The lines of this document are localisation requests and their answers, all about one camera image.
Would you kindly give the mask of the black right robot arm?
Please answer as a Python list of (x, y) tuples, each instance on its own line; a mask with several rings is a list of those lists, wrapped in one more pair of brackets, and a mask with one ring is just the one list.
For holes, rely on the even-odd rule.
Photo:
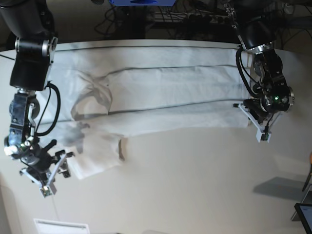
[[(61, 108), (60, 92), (47, 80), (58, 43), (54, 18), (44, 0), (2, 0), (0, 13), (16, 36), (10, 85), (18, 90), (9, 107), (11, 123), (4, 149), (12, 159), (26, 165), (27, 173), (45, 182), (51, 164), (58, 164), (63, 153), (57, 152), (55, 156), (48, 153), (56, 145), (55, 139), (45, 147), (39, 144), (39, 138), (56, 126)], [(34, 121), (40, 112), (36, 92), (45, 88), (55, 91), (57, 109), (51, 126), (40, 133), (40, 124)]]

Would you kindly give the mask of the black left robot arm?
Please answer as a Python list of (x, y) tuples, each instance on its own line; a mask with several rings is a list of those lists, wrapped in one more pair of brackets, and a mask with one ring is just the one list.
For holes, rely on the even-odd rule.
[[(293, 91), (282, 73), (283, 64), (275, 52), (275, 33), (266, 17), (269, 0), (225, 0), (223, 5), (231, 26), (240, 41), (235, 55), (236, 65), (251, 98), (243, 104), (259, 122), (280, 112), (287, 112), (293, 105)], [(259, 80), (250, 86), (244, 76), (242, 53), (253, 56), (253, 65)]]

